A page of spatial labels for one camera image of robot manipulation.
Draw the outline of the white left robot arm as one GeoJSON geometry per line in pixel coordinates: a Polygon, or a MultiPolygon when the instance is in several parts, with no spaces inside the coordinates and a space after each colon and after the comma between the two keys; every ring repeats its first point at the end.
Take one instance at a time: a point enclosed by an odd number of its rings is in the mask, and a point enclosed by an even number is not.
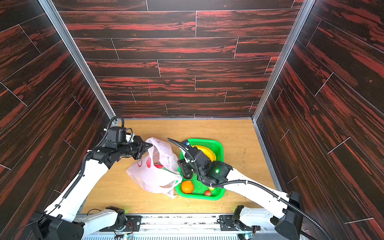
{"type": "Polygon", "coordinates": [[[77,212],[91,190],[102,176],[124,157],[140,159],[152,144],[139,136],[122,137],[116,141],[102,140],[89,151],[82,161],[77,177],[65,191],[42,213],[35,212],[30,218],[34,236],[38,240],[82,240],[104,228],[116,232],[127,229],[127,218],[123,209],[107,207],[105,210],[78,217],[77,212]]]}

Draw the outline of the pink dragon fruit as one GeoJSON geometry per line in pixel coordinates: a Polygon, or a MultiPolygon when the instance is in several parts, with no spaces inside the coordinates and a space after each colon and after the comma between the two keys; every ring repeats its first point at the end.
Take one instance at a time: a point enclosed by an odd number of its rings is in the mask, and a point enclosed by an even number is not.
{"type": "Polygon", "coordinates": [[[166,167],[164,167],[163,165],[161,164],[155,164],[155,167],[158,168],[158,169],[163,169],[163,170],[167,170],[166,167]]]}

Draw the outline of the pink printed plastic bag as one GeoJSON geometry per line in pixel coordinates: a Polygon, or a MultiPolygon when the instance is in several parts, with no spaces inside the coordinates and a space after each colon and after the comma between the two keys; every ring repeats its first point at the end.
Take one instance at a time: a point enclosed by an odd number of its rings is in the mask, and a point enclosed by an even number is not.
{"type": "Polygon", "coordinates": [[[174,199],[174,188],[183,179],[178,172],[178,157],[172,151],[171,145],[165,141],[149,138],[146,142],[153,145],[148,154],[132,164],[126,172],[143,190],[161,193],[174,199]],[[167,170],[158,169],[155,164],[161,164],[167,170]]]}

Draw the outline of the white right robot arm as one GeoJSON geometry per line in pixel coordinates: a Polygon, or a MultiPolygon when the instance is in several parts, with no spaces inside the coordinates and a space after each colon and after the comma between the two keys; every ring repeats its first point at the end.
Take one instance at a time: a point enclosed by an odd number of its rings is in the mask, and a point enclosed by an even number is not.
{"type": "Polygon", "coordinates": [[[300,195],[296,192],[287,194],[266,187],[244,176],[232,166],[221,162],[211,161],[201,150],[191,145],[180,145],[184,158],[180,162],[183,176],[196,174],[199,182],[209,188],[223,188],[262,206],[266,212],[257,211],[244,206],[238,206],[233,215],[237,228],[251,226],[274,227],[275,231],[288,240],[298,240],[308,234],[302,231],[303,219],[307,219],[328,239],[330,234],[311,216],[301,210],[300,195]]]}

